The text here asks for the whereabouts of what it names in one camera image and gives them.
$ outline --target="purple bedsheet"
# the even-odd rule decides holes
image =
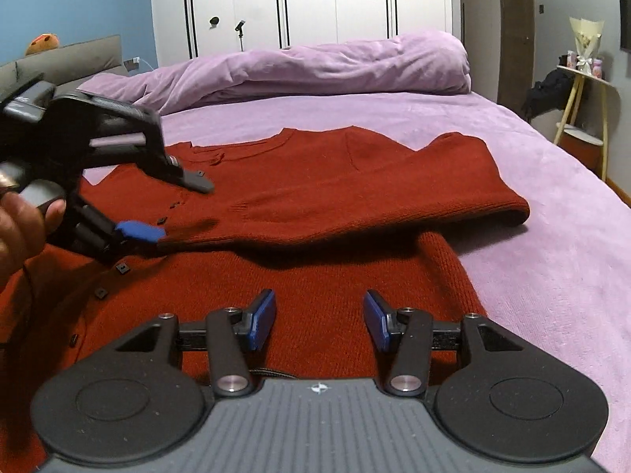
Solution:
[[[113,96],[98,80],[89,89]],[[631,210],[579,162],[476,94],[279,96],[163,117],[168,144],[244,142],[283,127],[348,125],[412,149],[452,130],[487,143],[504,180],[530,203],[531,216],[520,228],[480,229],[452,244],[491,318],[601,386],[610,417],[594,458],[611,473],[631,471]],[[87,177],[98,181],[105,173]]]

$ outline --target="wooden side table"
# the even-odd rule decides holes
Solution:
[[[559,69],[563,69],[564,71],[568,71],[570,73],[574,73],[574,85],[572,86],[572,92],[570,93],[570,98],[567,100],[566,110],[563,112],[563,118],[561,122],[558,124],[558,128],[556,131],[556,137],[554,137],[554,144],[558,145],[561,141],[561,136],[563,133],[571,135],[578,140],[585,142],[586,144],[591,144],[596,147],[602,148],[602,169],[601,169],[601,178],[603,181],[607,179],[607,154],[609,147],[609,130],[608,130],[608,122],[607,122],[607,87],[613,87],[609,82],[602,80],[600,78],[596,78],[595,76],[585,74],[582,71],[578,71],[577,69],[570,69],[565,66],[557,66]],[[602,117],[603,117],[603,136],[602,138],[594,137],[589,135],[585,131],[580,128],[574,126],[576,122],[576,116],[579,112],[579,107],[581,105],[581,97],[583,95],[583,87],[585,86],[586,79],[594,80],[595,82],[600,84],[600,95],[601,95],[601,108],[602,108]]]

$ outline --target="television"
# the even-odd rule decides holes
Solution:
[[[631,0],[620,0],[620,49],[631,53]]]

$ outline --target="sweater sleeve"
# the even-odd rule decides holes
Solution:
[[[451,133],[367,172],[244,199],[191,241],[295,246],[489,215],[518,225],[528,202],[502,181],[482,140]]]

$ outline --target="black door handle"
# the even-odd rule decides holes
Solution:
[[[291,46],[291,42],[289,42],[289,13],[287,10],[287,0],[285,0],[285,27],[287,29],[287,46]]]
[[[388,0],[386,0],[386,38],[390,38],[390,7],[388,6]]]
[[[184,0],[184,21],[186,22],[186,40],[189,44],[189,59],[193,58],[193,50],[190,46],[190,27],[189,27],[189,3]]]
[[[394,35],[399,35],[399,6],[394,0]]]
[[[193,44],[195,45],[195,56],[200,56],[197,48],[197,34],[195,32],[195,11],[193,10],[193,0],[190,0],[190,22],[193,27]]]
[[[278,19],[278,47],[283,49],[283,33],[280,30],[280,0],[276,0],[276,18]]]

